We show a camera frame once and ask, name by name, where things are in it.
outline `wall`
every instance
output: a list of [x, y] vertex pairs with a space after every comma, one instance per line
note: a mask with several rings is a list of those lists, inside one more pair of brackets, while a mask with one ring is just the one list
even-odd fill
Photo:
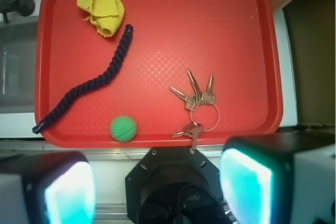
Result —
[[335, 0], [293, 0], [284, 11], [299, 124], [335, 125]]

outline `red tray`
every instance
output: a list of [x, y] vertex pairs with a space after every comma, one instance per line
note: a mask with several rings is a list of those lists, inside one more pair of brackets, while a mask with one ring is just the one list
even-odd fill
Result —
[[[190, 69], [202, 90], [214, 75], [218, 127], [198, 145], [223, 144], [233, 135], [272, 133], [282, 117], [278, 54], [269, 0], [122, 0], [125, 17], [112, 38], [83, 19], [76, 0], [43, 0], [38, 25], [36, 121], [72, 87], [103, 73], [126, 24], [133, 41], [121, 71], [106, 87], [80, 97], [42, 132], [61, 147], [188, 146], [171, 138], [191, 122], [185, 103], [170, 86], [192, 94]], [[206, 128], [215, 109], [194, 116]], [[138, 124], [128, 143], [110, 135], [111, 121], [128, 115]]]

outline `tray rim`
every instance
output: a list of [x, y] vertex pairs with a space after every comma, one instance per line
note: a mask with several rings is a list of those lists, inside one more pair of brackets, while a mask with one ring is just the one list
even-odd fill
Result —
[[[36, 50], [36, 79], [35, 79], [35, 120], [39, 122], [43, 119], [42, 111], [50, 111], [49, 106], [42, 102], [43, 99], [49, 100], [49, 94], [47, 92], [47, 97], [42, 94], [43, 89], [49, 89], [49, 86], [43, 84], [46, 83], [46, 78], [49, 78], [48, 74], [45, 74], [46, 69], [42, 67], [42, 65], [50, 66], [50, 57], [42, 57], [46, 51], [46, 45], [44, 45], [44, 38], [48, 37], [48, 34], [51, 34], [51, 30], [45, 29], [52, 24], [50, 20], [48, 20], [48, 14], [52, 12], [52, 10], [45, 8], [45, 6], [49, 6], [49, 2], [52, 0], [42, 0], [41, 7], [40, 7], [40, 18], [38, 24], [38, 40], [37, 40], [37, 50]], [[272, 57], [266, 58], [265, 60], [271, 61], [268, 66], [273, 66], [272, 69], [266, 68], [266, 86], [267, 86], [267, 95], [268, 101], [270, 100], [270, 96], [273, 97], [274, 102], [272, 104], [268, 103], [270, 111], [271, 109], [274, 111], [276, 110], [276, 115], [273, 115], [273, 120], [269, 122], [270, 113], [267, 114], [265, 119], [265, 123], [261, 125], [261, 127], [254, 129], [252, 131], [241, 131], [241, 132], [219, 132], [221, 136], [216, 136], [218, 134], [212, 133], [212, 137], [206, 137], [198, 140], [198, 145], [213, 145], [218, 144], [219, 139], [222, 140], [224, 143], [229, 136], [233, 135], [253, 135], [253, 134], [267, 134], [267, 133], [274, 133], [278, 128], [280, 121], [282, 119], [283, 113], [283, 104], [282, 104], [282, 91], [281, 91], [281, 80], [280, 80], [280, 68], [279, 68], [279, 58], [278, 58], [278, 51], [277, 51], [277, 43], [276, 43], [276, 35], [275, 35], [275, 28], [272, 16], [272, 9], [270, 0], [262, 0], [263, 8], [265, 9], [263, 12], [259, 8], [259, 18], [260, 24], [263, 26], [262, 30], [267, 30], [269, 32], [269, 38], [262, 38], [263, 47], [265, 46], [265, 39], [268, 40], [269, 46], [271, 47], [271, 55]], [[95, 141], [92, 145], [87, 145], [88, 142], [83, 141], [62, 141], [58, 139], [57, 135], [61, 134], [51, 134], [48, 129], [42, 132], [43, 137], [52, 144], [55, 144], [59, 147], [67, 147], [67, 148], [103, 148], [103, 147], [163, 147], [163, 146], [188, 146], [191, 144], [190, 138], [183, 137], [179, 139], [171, 139], [169, 134], [156, 134], [150, 135], [150, 137], [146, 137], [146, 140], [141, 141], [130, 141], [128, 143], [120, 143], [117, 141], [113, 141], [111, 139], [110, 142], [99, 142]], [[83, 140], [86, 138], [92, 138], [93, 136], [81, 136]]]

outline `rope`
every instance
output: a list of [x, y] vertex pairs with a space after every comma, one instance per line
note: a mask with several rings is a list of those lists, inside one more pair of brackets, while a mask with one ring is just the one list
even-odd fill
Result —
[[35, 134], [40, 133], [52, 124], [56, 123], [81, 95], [97, 90], [109, 84], [113, 80], [121, 69], [121, 65], [132, 41], [132, 33], [133, 27], [131, 25], [126, 25], [124, 34], [120, 39], [117, 50], [114, 52], [112, 62], [107, 70], [98, 77], [80, 84], [66, 93], [57, 106], [45, 118], [43, 118], [38, 125], [33, 127], [33, 132]]

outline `metal surface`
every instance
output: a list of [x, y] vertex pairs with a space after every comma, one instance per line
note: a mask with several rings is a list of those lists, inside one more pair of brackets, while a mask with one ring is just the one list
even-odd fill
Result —
[[[220, 157], [222, 145], [203, 145], [197, 150], [206, 157]], [[60, 148], [46, 141], [26, 140], [0, 140], [0, 157], [13, 156], [17, 154], [41, 154], [45, 152], [64, 152], [79, 150], [86, 155], [90, 161], [116, 160], [116, 159], [142, 159], [149, 148], [114, 148], [114, 149], [75, 149]]]
[[93, 223], [133, 223], [127, 217], [125, 204], [97, 204]]

